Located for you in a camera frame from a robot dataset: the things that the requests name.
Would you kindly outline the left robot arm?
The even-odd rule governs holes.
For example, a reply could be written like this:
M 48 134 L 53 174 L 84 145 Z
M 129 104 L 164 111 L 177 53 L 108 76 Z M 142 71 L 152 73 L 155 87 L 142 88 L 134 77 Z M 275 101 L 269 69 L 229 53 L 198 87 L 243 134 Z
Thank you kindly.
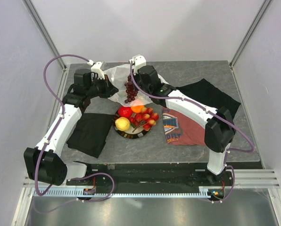
M 118 92 L 108 76 L 93 66 L 91 69 L 78 69 L 74 82 L 62 99 L 59 113 L 51 127 L 34 148 L 27 148 L 24 161 L 28 177 L 35 181 L 59 186 L 64 181 L 77 178 L 82 185 L 89 185 L 93 173 L 84 163 L 65 164 L 60 156 L 73 127 L 82 117 L 91 99 L 109 98 Z

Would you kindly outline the yellow pear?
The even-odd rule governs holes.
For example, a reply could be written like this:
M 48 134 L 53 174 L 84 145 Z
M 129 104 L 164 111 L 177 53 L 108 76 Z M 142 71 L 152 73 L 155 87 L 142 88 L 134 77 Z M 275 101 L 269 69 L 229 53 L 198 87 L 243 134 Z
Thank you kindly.
M 120 131 L 126 131 L 130 128 L 131 123 L 128 118 L 120 117 L 115 120 L 116 128 Z

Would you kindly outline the white plastic bag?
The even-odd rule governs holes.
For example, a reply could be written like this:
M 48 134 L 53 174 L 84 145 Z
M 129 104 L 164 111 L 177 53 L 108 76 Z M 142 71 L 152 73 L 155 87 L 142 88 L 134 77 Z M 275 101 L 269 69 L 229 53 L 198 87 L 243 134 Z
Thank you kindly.
M 112 97 L 109 97 L 108 98 L 109 100 L 118 102 L 122 106 L 128 106 L 128 107 L 147 105 L 152 103 L 152 100 L 141 92 L 138 92 L 134 101 L 130 103 L 125 103 L 125 100 L 127 99 L 127 93 L 124 83 L 127 82 L 128 76 L 130 74 L 129 64 L 124 64 L 124 65 L 109 68 L 104 71 L 104 74 L 108 76 L 111 83 L 119 90 Z

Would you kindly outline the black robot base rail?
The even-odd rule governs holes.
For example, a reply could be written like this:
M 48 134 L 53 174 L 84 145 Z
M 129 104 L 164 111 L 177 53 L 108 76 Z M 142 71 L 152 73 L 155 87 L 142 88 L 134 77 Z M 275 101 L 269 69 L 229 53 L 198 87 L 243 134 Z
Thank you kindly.
M 174 193 L 194 192 L 201 186 L 229 187 L 232 173 L 224 170 L 215 176 L 206 163 L 111 163 L 86 164 L 86 175 L 94 178 L 69 181 L 67 185 L 95 185 L 99 193 Z

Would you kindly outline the dark purple grape bunch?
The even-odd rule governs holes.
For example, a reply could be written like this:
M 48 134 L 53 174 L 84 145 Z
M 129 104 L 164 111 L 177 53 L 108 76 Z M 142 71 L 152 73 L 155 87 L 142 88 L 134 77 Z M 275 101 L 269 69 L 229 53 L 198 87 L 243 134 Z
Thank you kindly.
M 135 89 L 130 75 L 127 77 L 127 81 L 124 83 L 124 86 L 125 86 L 125 92 L 126 92 L 126 100 L 124 102 L 126 104 L 131 103 L 132 101 L 134 101 L 136 99 L 138 91 Z

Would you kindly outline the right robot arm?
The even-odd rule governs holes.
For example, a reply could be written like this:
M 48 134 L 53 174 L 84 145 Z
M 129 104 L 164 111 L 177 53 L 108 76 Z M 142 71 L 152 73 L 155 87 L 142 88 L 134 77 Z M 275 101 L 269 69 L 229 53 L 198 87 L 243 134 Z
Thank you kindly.
M 205 130 L 204 142 L 209 149 L 209 171 L 205 178 L 213 186 L 221 182 L 222 171 L 226 168 L 226 152 L 236 133 L 230 111 L 188 98 L 172 85 L 162 82 L 151 65 L 135 66 L 131 72 L 134 86 L 155 104 L 185 115 Z

